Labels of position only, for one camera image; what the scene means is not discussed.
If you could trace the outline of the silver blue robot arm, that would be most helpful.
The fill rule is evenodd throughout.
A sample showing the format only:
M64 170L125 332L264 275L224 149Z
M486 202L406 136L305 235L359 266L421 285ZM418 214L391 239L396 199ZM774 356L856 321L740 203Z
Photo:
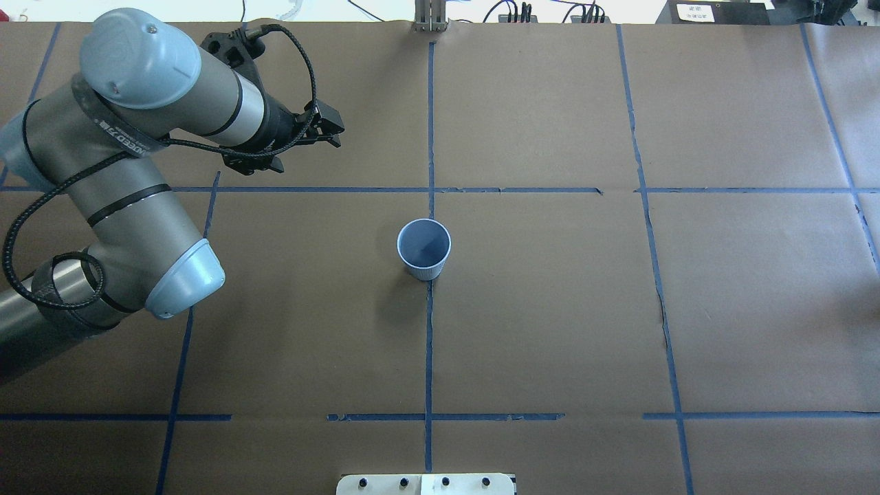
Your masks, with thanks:
M262 37L282 32L300 52L311 97L300 113L264 88ZM2 242L2 383L146 310L167 319L223 286L223 268L152 156L171 146L220 154L237 173L282 173L296 145L340 146L342 116L317 97L314 67L283 25L211 32L194 42L144 10L99 16L79 70L2 128L2 161L41 196ZM31 274L14 269L26 220L69 195L96 236Z

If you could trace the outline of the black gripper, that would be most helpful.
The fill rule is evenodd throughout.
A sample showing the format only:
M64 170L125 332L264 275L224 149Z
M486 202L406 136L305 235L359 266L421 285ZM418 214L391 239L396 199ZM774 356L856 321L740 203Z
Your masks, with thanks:
M239 157L223 155L223 165L237 173L274 171L283 173L281 159L277 151L286 145L311 145L327 143L334 148L342 147L339 134L345 131L340 113L321 100L309 101L301 113L293 113L273 97L268 97L267 115L258 127L254 137L244 144L230 147L235 153L261 154L267 157Z

